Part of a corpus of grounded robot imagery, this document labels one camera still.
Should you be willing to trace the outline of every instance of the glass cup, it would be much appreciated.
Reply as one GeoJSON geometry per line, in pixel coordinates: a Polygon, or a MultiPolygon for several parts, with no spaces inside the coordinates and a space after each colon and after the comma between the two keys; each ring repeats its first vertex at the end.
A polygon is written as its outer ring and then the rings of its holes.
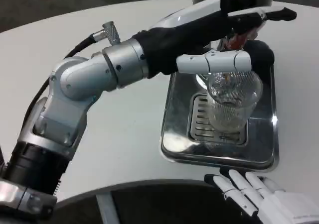
{"type": "Polygon", "coordinates": [[[208,118],[214,129],[239,132],[263,93],[255,72],[213,73],[207,82],[208,118]]]}

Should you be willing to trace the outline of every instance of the stainless steel tray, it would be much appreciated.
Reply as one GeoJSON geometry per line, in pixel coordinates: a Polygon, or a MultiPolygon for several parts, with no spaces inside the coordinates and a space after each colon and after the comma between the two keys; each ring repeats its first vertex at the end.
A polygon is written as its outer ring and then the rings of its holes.
{"type": "Polygon", "coordinates": [[[203,118],[206,89],[196,76],[172,75],[161,131],[163,154],[177,162],[197,165],[259,171],[275,168],[279,152],[273,68],[269,78],[270,83],[264,83],[263,96],[245,129],[230,136],[213,130],[203,118]],[[202,116],[200,126],[196,126],[200,103],[202,116]]]}

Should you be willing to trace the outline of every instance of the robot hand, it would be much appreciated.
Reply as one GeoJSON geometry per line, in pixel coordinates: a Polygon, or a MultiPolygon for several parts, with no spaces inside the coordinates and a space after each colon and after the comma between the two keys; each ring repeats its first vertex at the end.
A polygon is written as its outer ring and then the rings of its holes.
{"type": "Polygon", "coordinates": [[[286,192],[269,178],[260,179],[252,172],[229,170],[222,175],[205,176],[205,182],[217,186],[224,199],[248,216],[252,223],[316,224],[319,207],[307,196],[286,192]]]}
{"type": "MultiPolygon", "coordinates": [[[[290,21],[296,12],[286,7],[255,7],[231,13],[219,10],[218,0],[206,0],[173,13],[152,29],[133,36],[141,45],[149,67],[148,78],[159,72],[209,74],[213,72],[250,71],[251,56],[257,52],[211,50],[194,55],[194,49],[204,48],[210,41],[229,34],[245,36],[263,26],[267,20],[290,21]]],[[[272,51],[266,51],[268,57],[272,51]]]]}

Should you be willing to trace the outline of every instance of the black glove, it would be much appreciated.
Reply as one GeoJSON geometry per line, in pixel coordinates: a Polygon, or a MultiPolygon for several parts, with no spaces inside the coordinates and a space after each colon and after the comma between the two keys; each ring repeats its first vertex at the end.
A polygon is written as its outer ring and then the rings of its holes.
{"type": "Polygon", "coordinates": [[[232,30],[240,34],[261,24],[261,17],[257,13],[229,18],[218,11],[177,27],[157,27],[141,31],[133,38],[143,48],[149,65],[148,78],[152,78],[159,72],[165,75],[176,72],[177,57],[192,51],[195,47],[204,47],[210,41],[225,37],[232,30]]]}

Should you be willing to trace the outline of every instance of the round table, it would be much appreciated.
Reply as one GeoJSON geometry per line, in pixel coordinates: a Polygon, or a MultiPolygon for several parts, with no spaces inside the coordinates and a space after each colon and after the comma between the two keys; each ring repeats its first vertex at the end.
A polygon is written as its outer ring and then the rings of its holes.
{"type": "MultiPolygon", "coordinates": [[[[31,99],[74,45],[109,20],[115,22],[124,41],[189,5],[191,0],[123,3],[56,16],[1,33],[0,145],[5,160],[9,160],[16,144],[31,99]]],[[[298,18],[269,21],[258,37],[276,55],[280,149],[279,166],[263,175],[288,191],[311,195],[319,204],[319,9],[281,2],[274,5],[295,10],[298,18]]],[[[108,45],[107,40],[101,41],[79,55],[90,57],[108,45]]],[[[218,168],[174,163],[161,154],[160,129],[168,82],[169,76],[158,75],[102,95],[88,112],[83,139],[62,176],[59,201],[83,198],[90,191],[111,190],[119,184],[202,181],[205,174],[218,173],[218,168]]]]}

